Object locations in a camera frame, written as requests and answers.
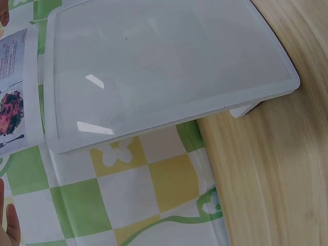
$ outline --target yellow square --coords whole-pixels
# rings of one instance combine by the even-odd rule
[[[138,137],[112,144],[105,143],[96,149],[91,149],[90,155],[97,177],[147,164]]]
[[[7,213],[6,213],[6,209],[7,209],[7,205],[10,204],[10,203],[14,204],[13,197],[7,197],[7,198],[5,198],[5,202],[4,202],[4,213],[3,213],[4,216],[3,216],[3,219],[2,219],[2,226],[3,226],[4,230],[7,229]],[[21,242],[20,244],[24,244],[24,240],[23,240],[22,234],[20,235],[20,237],[21,237],[20,238],[20,242]]]
[[[149,225],[159,220],[160,220],[160,215],[158,214],[148,219],[128,225],[127,227],[114,229],[117,245],[122,245],[122,243],[125,242],[127,239],[130,240],[134,239],[134,235],[133,235],[134,233],[140,232],[141,230],[145,229]]]
[[[197,174],[187,154],[149,164],[149,170],[161,213],[199,196]]]

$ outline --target wooden table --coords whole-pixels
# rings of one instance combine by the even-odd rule
[[[328,1],[254,4],[302,84],[243,118],[198,122],[231,245],[328,245]]]

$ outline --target fork illustration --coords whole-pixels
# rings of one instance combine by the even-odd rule
[[[0,93],[3,93],[4,91],[7,91],[9,88],[11,88],[11,87],[13,87],[13,86],[15,86],[15,85],[21,83],[22,81],[23,81],[23,80],[19,80],[19,81],[13,83],[12,85],[8,86],[6,89],[0,91]]]
[[[21,136],[15,138],[15,139],[13,139],[13,140],[10,140],[10,141],[8,141],[8,142],[2,142],[2,143],[0,143],[0,149],[1,149],[2,147],[4,147],[6,144],[8,144],[8,143],[10,143],[10,142],[13,142],[13,141],[15,141],[15,140],[17,140],[17,139],[21,139],[21,138],[23,138],[23,137],[24,137],[24,134],[22,134]]]

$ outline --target tablecloth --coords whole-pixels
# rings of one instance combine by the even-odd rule
[[[39,63],[49,13],[72,2],[9,0],[8,28],[39,26]],[[43,115],[42,85],[39,97]],[[195,121],[70,154],[54,154],[44,143],[1,161],[21,245],[229,245]]]

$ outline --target human hand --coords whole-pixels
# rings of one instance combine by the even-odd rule
[[[2,227],[5,200],[5,184],[0,179],[0,246],[19,246],[21,242],[21,229],[14,204],[9,204],[6,209],[7,231]]]
[[[0,22],[5,27],[9,22],[9,0],[0,0]]]

